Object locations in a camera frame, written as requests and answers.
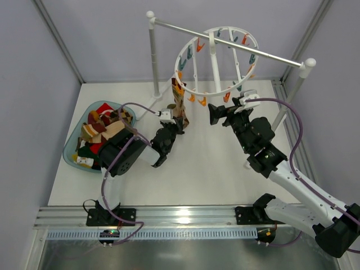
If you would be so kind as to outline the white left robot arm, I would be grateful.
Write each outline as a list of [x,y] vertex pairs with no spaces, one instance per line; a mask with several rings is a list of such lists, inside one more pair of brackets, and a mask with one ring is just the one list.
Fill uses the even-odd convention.
[[99,151],[102,169],[101,198],[96,201],[90,217],[104,224],[126,219],[121,214],[120,200],[111,194],[116,190],[112,184],[115,177],[127,173],[138,159],[158,168],[166,161],[176,137],[185,133],[186,125],[181,116],[174,116],[168,120],[161,119],[160,124],[162,127],[150,141],[125,128],[102,146]]

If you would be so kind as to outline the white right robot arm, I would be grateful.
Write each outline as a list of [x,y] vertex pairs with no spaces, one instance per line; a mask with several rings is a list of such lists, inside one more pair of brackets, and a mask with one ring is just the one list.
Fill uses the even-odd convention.
[[249,119],[252,109],[242,105],[232,107],[208,104],[210,125],[224,118],[224,127],[231,127],[250,167],[286,189],[305,207],[289,205],[274,195],[265,193],[253,203],[253,215],[258,221],[278,221],[313,237],[328,255],[341,258],[359,237],[359,205],[332,197],[298,171],[276,146],[275,133],[267,118]]

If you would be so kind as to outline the beige patchwork argyle sock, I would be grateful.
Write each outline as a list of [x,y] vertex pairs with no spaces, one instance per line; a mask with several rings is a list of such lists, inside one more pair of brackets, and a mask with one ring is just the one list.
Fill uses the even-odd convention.
[[171,86],[174,97],[174,103],[169,104],[168,108],[172,109],[173,116],[175,116],[176,118],[182,118],[183,129],[185,129],[190,123],[185,112],[186,109],[184,105],[185,90],[174,77],[171,78]]

